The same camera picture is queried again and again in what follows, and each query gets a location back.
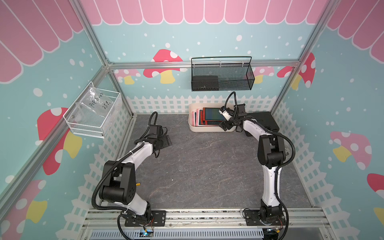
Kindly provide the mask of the red writing tablet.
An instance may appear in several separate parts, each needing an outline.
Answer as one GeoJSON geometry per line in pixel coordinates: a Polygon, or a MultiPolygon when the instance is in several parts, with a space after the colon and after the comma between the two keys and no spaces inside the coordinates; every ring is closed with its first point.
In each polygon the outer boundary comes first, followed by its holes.
{"type": "Polygon", "coordinates": [[[203,108],[202,121],[203,125],[218,126],[226,118],[219,112],[220,108],[203,108]]]}
{"type": "Polygon", "coordinates": [[[198,119],[198,126],[207,126],[207,123],[206,121],[203,119],[203,113],[204,113],[204,110],[203,109],[200,109],[199,110],[199,119],[198,119]]]}

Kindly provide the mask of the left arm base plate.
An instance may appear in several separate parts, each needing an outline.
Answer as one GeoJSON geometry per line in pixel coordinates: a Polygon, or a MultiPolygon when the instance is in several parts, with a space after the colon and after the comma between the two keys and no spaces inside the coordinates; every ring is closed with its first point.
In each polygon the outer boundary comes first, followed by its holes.
{"type": "Polygon", "coordinates": [[[140,223],[138,218],[129,217],[125,220],[125,227],[164,227],[166,224],[166,211],[152,211],[151,222],[140,223]]]}

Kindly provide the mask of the red writing tablet top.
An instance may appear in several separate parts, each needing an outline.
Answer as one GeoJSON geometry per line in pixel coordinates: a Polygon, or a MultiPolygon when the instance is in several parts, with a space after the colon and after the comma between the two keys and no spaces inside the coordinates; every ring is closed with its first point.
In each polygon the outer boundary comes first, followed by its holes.
{"type": "Polygon", "coordinates": [[[203,108],[202,121],[203,125],[218,126],[226,118],[219,112],[220,108],[203,108]]]}

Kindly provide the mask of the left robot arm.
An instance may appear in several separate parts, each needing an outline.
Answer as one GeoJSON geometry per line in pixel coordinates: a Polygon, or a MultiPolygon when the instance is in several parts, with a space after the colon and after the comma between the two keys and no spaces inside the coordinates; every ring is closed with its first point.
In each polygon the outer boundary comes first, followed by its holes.
{"type": "Polygon", "coordinates": [[[102,178],[92,195],[96,210],[121,210],[124,217],[131,217],[145,226],[152,221],[151,204],[137,194],[136,169],[151,155],[156,158],[160,150],[172,145],[168,129],[149,125],[147,132],[135,141],[135,147],[117,161],[104,164],[102,178]]]}

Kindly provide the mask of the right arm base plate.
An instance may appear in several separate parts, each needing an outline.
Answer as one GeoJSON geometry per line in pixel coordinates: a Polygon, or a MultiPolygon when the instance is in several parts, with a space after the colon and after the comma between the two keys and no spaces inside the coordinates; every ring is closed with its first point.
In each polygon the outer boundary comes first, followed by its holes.
{"type": "Polygon", "coordinates": [[[264,210],[244,209],[243,218],[247,226],[283,226],[286,224],[286,218],[283,215],[272,215],[264,210]]]}

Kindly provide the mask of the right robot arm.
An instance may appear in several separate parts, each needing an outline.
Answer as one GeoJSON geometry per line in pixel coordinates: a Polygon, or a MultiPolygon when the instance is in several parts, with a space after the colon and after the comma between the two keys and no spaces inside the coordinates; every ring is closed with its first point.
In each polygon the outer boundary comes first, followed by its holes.
{"type": "Polygon", "coordinates": [[[240,127],[258,141],[258,160],[263,166],[264,192],[261,199],[259,218],[265,225],[281,219],[286,210],[280,199],[280,175],[284,166],[294,158],[295,147],[286,136],[269,130],[257,119],[245,113],[244,104],[235,105],[233,110],[222,106],[219,113],[225,118],[220,127],[227,131],[240,127]]]}

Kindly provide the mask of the white plastic storage box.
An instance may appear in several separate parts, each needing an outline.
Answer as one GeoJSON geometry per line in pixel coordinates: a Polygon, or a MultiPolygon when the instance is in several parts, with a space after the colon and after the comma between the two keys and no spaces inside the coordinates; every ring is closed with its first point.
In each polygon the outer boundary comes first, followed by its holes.
{"type": "Polygon", "coordinates": [[[221,129],[218,126],[195,126],[194,122],[196,121],[194,119],[195,114],[198,109],[202,109],[203,107],[207,108],[221,108],[224,106],[224,103],[192,103],[189,105],[189,118],[188,118],[188,124],[189,128],[192,132],[195,133],[224,133],[225,131],[221,129]]]}

